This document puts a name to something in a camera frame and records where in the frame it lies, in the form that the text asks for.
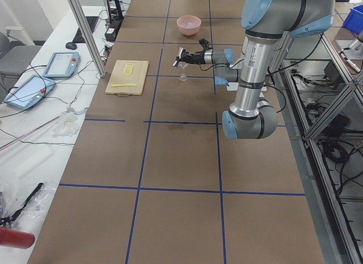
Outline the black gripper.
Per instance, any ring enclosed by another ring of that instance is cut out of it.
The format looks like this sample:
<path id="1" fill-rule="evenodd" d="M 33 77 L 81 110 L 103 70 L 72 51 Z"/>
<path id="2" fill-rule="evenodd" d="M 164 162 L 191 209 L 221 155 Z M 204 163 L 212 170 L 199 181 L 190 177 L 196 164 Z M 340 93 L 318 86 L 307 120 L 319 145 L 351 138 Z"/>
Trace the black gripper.
<path id="1" fill-rule="evenodd" d="M 179 57 L 182 57 L 178 66 L 187 66 L 188 64 L 202 65 L 205 64 L 204 59 L 205 52 L 199 51 L 195 53 L 189 53 L 185 49 L 179 51 Z"/>

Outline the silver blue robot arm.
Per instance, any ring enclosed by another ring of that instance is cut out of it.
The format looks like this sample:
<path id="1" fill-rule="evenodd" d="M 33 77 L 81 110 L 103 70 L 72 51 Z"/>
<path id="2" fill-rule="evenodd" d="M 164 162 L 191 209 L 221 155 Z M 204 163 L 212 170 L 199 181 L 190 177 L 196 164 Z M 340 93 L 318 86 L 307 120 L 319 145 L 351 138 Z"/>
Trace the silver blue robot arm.
<path id="1" fill-rule="evenodd" d="M 277 113 L 261 97 L 273 47 L 285 31 L 290 37 L 306 37 L 323 33 L 332 26 L 335 0 L 246 0 L 242 12 L 247 47 L 242 68 L 230 68 L 234 55 L 229 49 L 211 49 L 200 40 L 204 49 L 188 53 L 184 48 L 173 66 L 213 64 L 215 84 L 238 83 L 235 101 L 222 114 L 222 126 L 229 139 L 263 139 L 277 127 Z"/>

